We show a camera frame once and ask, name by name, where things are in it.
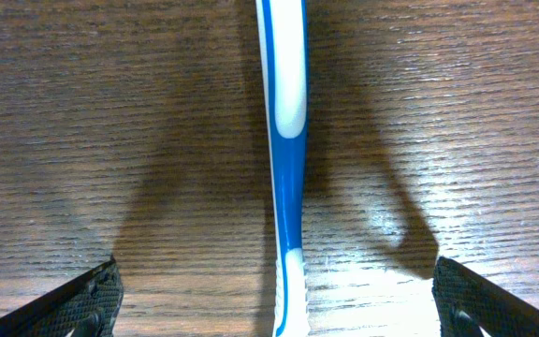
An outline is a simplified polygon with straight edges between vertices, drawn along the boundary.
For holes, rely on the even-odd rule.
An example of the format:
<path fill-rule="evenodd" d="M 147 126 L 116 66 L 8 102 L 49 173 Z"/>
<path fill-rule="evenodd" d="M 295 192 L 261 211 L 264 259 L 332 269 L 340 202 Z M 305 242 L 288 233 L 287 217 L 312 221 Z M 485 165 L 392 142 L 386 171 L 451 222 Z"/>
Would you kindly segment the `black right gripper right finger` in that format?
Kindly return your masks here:
<path fill-rule="evenodd" d="M 442 337 L 539 337 L 537 308 L 451 258 L 438 258 L 432 295 Z"/>

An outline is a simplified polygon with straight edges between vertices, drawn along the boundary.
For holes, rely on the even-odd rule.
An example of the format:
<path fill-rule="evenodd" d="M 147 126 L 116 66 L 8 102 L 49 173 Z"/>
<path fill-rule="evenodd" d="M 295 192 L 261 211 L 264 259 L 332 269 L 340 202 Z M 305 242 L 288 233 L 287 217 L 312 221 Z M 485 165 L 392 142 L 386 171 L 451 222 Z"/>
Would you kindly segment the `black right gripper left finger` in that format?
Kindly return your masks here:
<path fill-rule="evenodd" d="M 0 317 L 0 337 L 112 337 L 124 298 L 114 257 Z"/>

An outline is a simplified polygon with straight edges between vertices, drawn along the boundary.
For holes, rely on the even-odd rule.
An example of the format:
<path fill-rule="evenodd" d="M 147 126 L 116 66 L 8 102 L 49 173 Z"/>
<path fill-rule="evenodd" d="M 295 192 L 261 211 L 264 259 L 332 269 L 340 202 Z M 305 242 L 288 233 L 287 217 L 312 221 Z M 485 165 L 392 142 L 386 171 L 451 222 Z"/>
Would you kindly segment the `blue white toothbrush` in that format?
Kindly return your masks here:
<path fill-rule="evenodd" d="M 308 52 L 303 0 L 256 0 L 276 234 L 272 335 L 310 332 L 302 245 Z"/>

